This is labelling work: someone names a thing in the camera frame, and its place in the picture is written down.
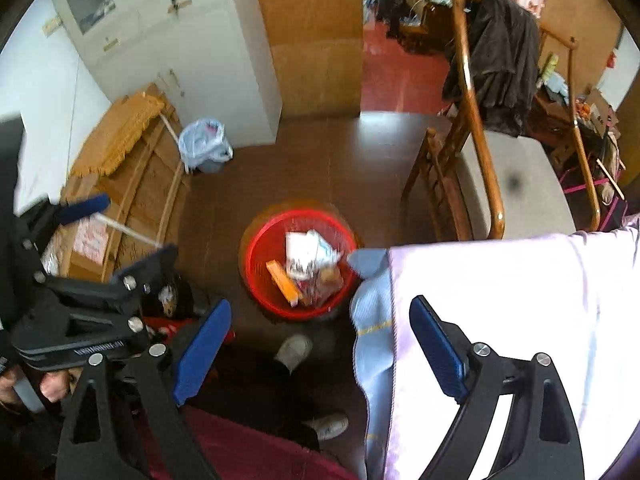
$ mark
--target dark jacket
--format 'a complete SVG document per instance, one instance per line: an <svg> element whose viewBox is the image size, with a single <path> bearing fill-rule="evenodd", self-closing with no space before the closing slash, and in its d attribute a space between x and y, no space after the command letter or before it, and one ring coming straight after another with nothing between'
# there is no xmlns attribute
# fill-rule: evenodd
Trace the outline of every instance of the dark jacket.
<svg viewBox="0 0 640 480"><path fill-rule="evenodd" d="M514 137L525 134L538 78L540 34L535 18L513 0L482 0L468 38L484 127ZM455 57L442 97L462 100Z"/></svg>

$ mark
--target wooden chair back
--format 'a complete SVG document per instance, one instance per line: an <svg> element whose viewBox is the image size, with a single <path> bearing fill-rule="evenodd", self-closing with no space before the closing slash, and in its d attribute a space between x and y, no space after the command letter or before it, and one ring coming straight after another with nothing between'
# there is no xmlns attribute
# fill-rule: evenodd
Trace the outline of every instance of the wooden chair back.
<svg viewBox="0 0 640 480"><path fill-rule="evenodd" d="M489 212L491 215L491 227L489 228L488 238L492 240L500 240L504 236L504 204L500 195L500 187L498 186L498 178L495 175L494 164L484 136L484 127L478 109L478 101L476 100L476 90L471 76L469 65L469 40L467 36L466 24L466 1L453 0L453 22L454 22L454 41L456 44L456 62L458 64L458 74L460 78L460 89L462 90L462 103L458 111L457 120L454 122L455 131L452 131L449 137L452 137L453 144L450 148L441 153L440 161L447 170L450 167L450 161L453 160L453 151L459 153L466 142L468 133L476 145L476 153L478 154L478 164L482 173L482 181L484 182L484 190L486 191L489 201Z"/></svg>
<svg viewBox="0 0 640 480"><path fill-rule="evenodd" d="M460 89L462 90L460 110L454 118L449 133L446 136L438 130L432 128L427 129L414 166L402 190L402 199L406 200L415 182L419 177L422 177L428 190L428 196L430 197L430 215L438 241L473 239L468 209L466 208L460 183L456 176L458 155L470 134L476 147L478 165L488 200L490 212L488 239L501 239L504 236L506 221L500 186L484 134L484 126L482 124L471 75L465 12L467 1L480 2L481 0L452 0L456 62L458 64ZM580 161L580 170L586 184L592 209L589 230L597 230L600 223L600 205L587 157L584 152L575 107L574 63L577 41L575 41L574 38L566 40L545 26L540 27L540 34L540 56L542 55L542 48L546 38L549 36L569 49L568 87L571 102L570 114L572 118L571 143L574 145L578 160ZM453 225L455 229L453 237L444 232L446 223L443 224L440 222L442 216L445 217L445 222L450 222Z"/></svg>
<svg viewBox="0 0 640 480"><path fill-rule="evenodd" d="M488 238L496 239L502 238L504 235L504 205L502 204L502 198L500 195L500 189L498 181L495 176L494 166L491 160L491 154L486 143L484 136L484 127L482 126L482 119L478 109L478 102L476 101L476 91L474 89L473 78L471 76L471 70L469 65L469 46L467 36L467 24L466 24L466 2L468 0L453 0L453 17L454 17L454 30L455 30L455 42L456 42L456 62L458 64L458 74L460 78L460 88L462 90L462 106L459 116L462 118L458 121L458 138L452 138L452 142L446 142L444 149L440 153L440 163L446 168L450 166L453 159L452 155L459 153L466 141L465 130L470 131L474 144L476 145L476 152L478 154L478 164L482 173L482 180L484 181L484 188L486 191L487 199L489 202L489 210L491 211L491 229L489 231ZM480 2L481 0L470 0L474 2ZM545 46L546 38L554 38L556 41L567 47L569 51L568 56L568 87L569 87L569 101L570 101L570 115L572 120L571 127L571 141L575 147L575 151L578 156L580 164L580 170L586 184L586 191L591 206L591 222L590 231L598 229L600 224L600 203L596 194L596 189L593 184L593 176L587 160L586 153L584 151L584 145L582 143L582 136L580 134L580 128L578 127L577 112L575 107L575 88L574 88L574 72L575 72L575 51L578 48L578 43L575 38L566 39L560 34L550 30L545 25L540 25L540 53L539 58L542 56L543 47Z"/></svg>

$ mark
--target cabinet handle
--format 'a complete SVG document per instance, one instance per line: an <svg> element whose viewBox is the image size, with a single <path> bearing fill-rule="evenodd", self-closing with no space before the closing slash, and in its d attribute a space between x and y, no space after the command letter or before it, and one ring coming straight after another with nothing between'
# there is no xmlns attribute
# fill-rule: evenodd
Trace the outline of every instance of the cabinet handle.
<svg viewBox="0 0 640 480"><path fill-rule="evenodd" d="M120 43L120 41L118 40L118 38L116 38L115 40L110 41L109 43L107 43L103 50L105 52L107 52L107 50L111 50L114 46L116 46L118 43Z"/></svg>
<svg viewBox="0 0 640 480"><path fill-rule="evenodd" d="M183 0L179 3L175 2L172 3L168 9L166 10L167 14L173 14L174 12L177 13L178 10L183 9L184 7L188 7L193 3L193 0Z"/></svg>
<svg viewBox="0 0 640 480"><path fill-rule="evenodd" d="M174 69L172 68L171 70L169 70L169 74L171 75L171 77L174 78L175 81L175 85L180 88L180 81L178 81L178 76L175 75Z"/></svg>

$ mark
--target wooden cabinet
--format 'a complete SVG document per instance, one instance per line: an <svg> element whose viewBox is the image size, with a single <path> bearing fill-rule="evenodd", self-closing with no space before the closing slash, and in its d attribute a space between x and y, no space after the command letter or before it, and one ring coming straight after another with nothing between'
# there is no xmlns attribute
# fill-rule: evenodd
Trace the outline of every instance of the wooden cabinet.
<svg viewBox="0 0 640 480"><path fill-rule="evenodd" d="M282 99L257 0L53 3L112 101L155 82L183 124L215 117L235 146L275 141Z"/></svg>

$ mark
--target human hand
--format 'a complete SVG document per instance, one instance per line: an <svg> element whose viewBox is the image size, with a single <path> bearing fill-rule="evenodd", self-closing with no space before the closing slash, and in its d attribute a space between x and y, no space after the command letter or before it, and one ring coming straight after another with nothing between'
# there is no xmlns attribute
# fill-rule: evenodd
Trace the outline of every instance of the human hand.
<svg viewBox="0 0 640 480"><path fill-rule="evenodd" d="M8 406L20 406L20 397L15 393L14 386L18 380L17 367L5 371L0 376L0 402ZM70 376L66 370L49 372L40 381L40 391L50 402L62 400L69 392Z"/></svg>

